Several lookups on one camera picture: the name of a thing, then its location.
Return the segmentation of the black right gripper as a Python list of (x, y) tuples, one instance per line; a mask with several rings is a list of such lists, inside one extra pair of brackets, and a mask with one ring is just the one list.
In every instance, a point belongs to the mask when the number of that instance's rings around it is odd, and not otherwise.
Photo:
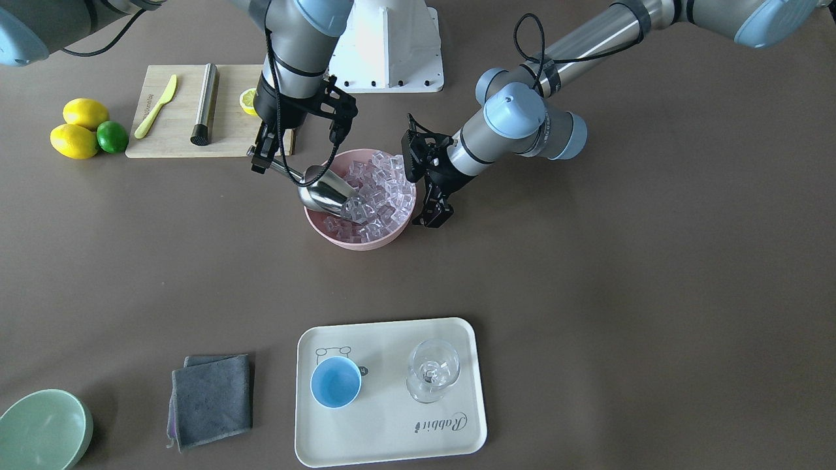
[(251, 146), (253, 172), (265, 174), (272, 166), (278, 148), (277, 130), (281, 130), (284, 155), (290, 157), (295, 154), (297, 137), (297, 131), (293, 129), (304, 124), (310, 114), (326, 118), (327, 113), (321, 110), (324, 77), (325, 73), (315, 77), (312, 96), (299, 99), (278, 93), (272, 79), (261, 74), (253, 99), (257, 116), (262, 120), (255, 143)]

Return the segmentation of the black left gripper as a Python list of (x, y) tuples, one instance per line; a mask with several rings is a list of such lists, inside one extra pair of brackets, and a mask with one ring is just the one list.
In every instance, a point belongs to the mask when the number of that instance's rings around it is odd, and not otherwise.
[(441, 227), (454, 214), (452, 205), (447, 201), (448, 197), (474, 178), (460, 172), (448, 157), (435, 157), (427, 161), (424, 179), (426, 193), (421, 211), (413, 218), (413, 225)]

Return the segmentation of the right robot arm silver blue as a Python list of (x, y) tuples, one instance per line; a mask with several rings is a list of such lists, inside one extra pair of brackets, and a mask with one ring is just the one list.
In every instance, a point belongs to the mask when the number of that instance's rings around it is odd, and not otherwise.
[[(161, 1), (3, 1), (2, 63), (13, 67), (48, 59), (123, 18), (137, 19)], [(262, 124), (249, 149), (254, 172), (283, 167), (283, 136), (308, 115), (331, 120), (338, 147), (357, 116), (355, 99), (327, 76), (351, 1), (238, 1), (266, 38), (266, 59), (255, 95)]]

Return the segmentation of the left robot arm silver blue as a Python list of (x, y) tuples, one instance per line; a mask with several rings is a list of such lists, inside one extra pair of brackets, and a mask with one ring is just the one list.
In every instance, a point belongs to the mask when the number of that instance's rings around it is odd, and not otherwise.
[(654, 29), (688, 23), (749, 48), (788, 38), (833, 1), (614, 1), (550, 46), (523, 54), (514, 69), (485, 71), (475, 86), (479, 110), (455, 134), (432, 132), (410, 118), (401, 147), (406, 175), (424, 181), (414, 225), (440, 227), (453, 214), (450, 196), (507, 154), (565, 160), (582, 152), (588, 127), (547, 102), (562, 86), (607, 57), (642, 42)]

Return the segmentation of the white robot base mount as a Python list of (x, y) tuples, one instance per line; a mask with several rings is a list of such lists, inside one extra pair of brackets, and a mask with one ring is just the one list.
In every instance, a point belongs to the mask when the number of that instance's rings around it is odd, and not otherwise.
[(355, 1), (329, 74), (348, 93), (433, 93), (445, 77), (438, 14), (424, 1)]

